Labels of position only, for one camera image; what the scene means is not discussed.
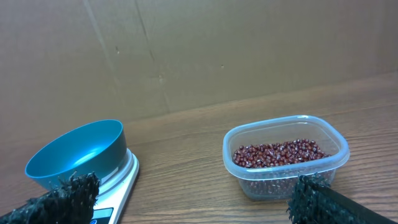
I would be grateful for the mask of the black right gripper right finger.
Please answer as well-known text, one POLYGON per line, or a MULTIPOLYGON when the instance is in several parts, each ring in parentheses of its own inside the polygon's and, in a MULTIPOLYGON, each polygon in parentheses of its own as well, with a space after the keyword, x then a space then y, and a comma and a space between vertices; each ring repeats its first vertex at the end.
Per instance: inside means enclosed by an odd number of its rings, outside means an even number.
POLYGON ((298 177, 287 213, 294 224, 395 224, 331 189, 318 174, 298 177))

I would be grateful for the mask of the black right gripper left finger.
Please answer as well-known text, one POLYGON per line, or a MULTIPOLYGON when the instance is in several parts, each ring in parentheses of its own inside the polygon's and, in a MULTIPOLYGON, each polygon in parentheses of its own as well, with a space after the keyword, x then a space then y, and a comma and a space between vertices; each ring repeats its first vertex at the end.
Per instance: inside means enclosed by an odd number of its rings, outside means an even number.
POLYGON ((1 224, 89 224, 100 183, 93 172, 71 175, 59 187, 1 216, 1 224))

